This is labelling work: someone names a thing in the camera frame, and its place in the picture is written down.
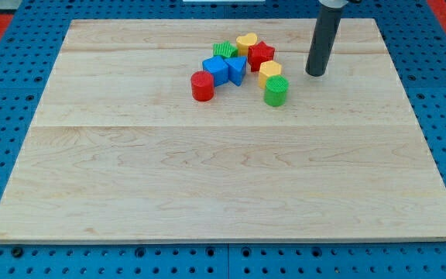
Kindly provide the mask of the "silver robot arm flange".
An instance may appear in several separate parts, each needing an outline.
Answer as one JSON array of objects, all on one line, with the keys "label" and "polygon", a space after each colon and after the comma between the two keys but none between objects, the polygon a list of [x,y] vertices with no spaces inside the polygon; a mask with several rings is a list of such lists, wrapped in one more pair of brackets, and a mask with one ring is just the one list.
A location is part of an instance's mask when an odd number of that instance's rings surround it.
[{"label": "silver robot arm flange", "polygon": [[319,0],[319,2],[331,9],[341,9],[348,4],[348,0]]}]

